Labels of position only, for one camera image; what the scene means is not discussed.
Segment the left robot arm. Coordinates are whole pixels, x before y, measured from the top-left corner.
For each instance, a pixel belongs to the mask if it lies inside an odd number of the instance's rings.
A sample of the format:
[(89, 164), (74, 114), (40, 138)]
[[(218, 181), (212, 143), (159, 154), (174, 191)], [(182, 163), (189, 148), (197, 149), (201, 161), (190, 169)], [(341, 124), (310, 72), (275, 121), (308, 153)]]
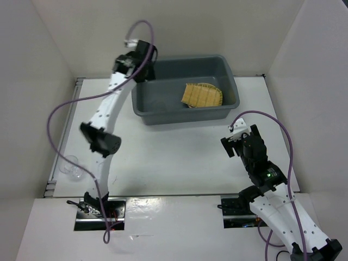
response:
[(127, 42), (135, 50), (116, 58), (108, 91), (89, 122), (80, 124), (80, 131), (90, 144), (92, 184), (84, 194), (84, 204), (95, 217), (108, 212), (108, 177), (113, 155), (121, 146), (121, 138), (113, 134), (116, 119), (130, 92), (138, 83), (154, 80), (152, 57), (156, 47), (142, 40)]

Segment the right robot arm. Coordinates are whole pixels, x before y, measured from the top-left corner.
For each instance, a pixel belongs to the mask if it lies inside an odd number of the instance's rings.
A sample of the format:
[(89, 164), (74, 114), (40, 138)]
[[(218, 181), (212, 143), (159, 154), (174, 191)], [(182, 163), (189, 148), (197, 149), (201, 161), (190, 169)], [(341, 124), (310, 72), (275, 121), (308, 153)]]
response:
[(240, 157), (253, 185), (239, 193), (238, 207), (254, 213), (279, 237), (291, 260), (335, 260), (342, 250), (312, 220), (280, 168), (267, 156), (267, 148), (256, 125), (238, 119), (221, 139), (229, 157)]

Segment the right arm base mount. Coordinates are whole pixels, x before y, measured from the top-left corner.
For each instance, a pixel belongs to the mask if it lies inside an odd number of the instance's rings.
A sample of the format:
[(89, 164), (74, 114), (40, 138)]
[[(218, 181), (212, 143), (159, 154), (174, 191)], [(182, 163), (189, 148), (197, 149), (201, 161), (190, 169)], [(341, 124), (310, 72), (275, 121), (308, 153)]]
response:
[(249, 228), (258, 225), (257, 215), (247, 209), (237, 194), (222, 195), (217, 207), (222, 211), (223, 226), (227, 228)]

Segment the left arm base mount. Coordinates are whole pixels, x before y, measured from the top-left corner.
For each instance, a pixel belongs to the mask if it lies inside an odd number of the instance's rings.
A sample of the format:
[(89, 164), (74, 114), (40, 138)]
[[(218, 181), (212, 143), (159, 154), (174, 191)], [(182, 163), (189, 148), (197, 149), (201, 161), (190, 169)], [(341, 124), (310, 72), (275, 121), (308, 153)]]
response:
[[(106, 229), (105, 220), (101, 211), (88, 207), (82, 199), (79, 201), (67, 200), (67, 204), (76, 206), (75, 231), (102, 231)], [(111, 198), (105, 208), (108, 225), (112, 231), (122, 231), (125, 227), (126, 200)]]

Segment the woven bamboo basket tray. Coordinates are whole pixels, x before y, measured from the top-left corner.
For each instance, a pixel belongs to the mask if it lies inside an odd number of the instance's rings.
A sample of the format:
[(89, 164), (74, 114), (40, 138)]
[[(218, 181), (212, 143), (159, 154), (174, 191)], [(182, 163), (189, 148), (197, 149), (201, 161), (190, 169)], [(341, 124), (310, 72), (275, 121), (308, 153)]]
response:
[(198, 108), (221, 106), (223, 93), (209, 83), (187, 83), (181, 102)]

